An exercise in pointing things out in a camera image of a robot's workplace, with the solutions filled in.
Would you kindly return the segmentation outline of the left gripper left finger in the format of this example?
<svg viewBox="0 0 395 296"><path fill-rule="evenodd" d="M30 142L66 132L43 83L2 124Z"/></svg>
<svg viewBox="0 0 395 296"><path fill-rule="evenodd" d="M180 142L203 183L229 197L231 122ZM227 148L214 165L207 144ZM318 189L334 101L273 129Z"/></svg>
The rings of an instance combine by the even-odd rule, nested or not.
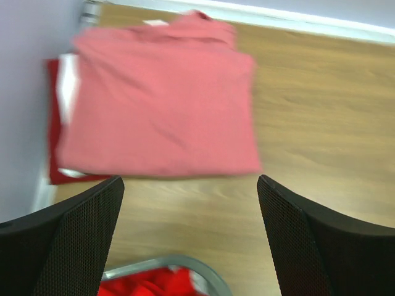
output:
<svg viewBox="0 0 395 296"><path fill-rule="evenodd" d="M1 295L97 295L124 189L114 176L1 223Z"/></svg>

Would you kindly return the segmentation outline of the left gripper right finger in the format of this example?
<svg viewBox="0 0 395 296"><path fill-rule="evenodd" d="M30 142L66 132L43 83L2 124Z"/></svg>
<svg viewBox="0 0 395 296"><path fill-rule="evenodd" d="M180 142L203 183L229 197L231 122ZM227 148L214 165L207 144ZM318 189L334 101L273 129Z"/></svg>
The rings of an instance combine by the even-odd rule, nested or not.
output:
<svg viewBox="0 0 395 296"><path fill-rule="evenodd" d="M266 175L260 210L282 295L394 295L394 229L358 220Z"/></svg>

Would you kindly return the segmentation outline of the pink polo shirt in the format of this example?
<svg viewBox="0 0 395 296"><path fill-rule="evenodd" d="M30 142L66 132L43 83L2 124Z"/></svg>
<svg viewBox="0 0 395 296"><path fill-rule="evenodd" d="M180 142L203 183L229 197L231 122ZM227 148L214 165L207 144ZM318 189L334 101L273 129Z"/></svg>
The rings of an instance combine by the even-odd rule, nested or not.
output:
<svg viewBox="0 0 395 296"><path fill-rule="evenodd" d="M89 28L59 57L61 172L192 177L261 169L252 128L255 63L228 23L199 11L169 23Z"/></svg>

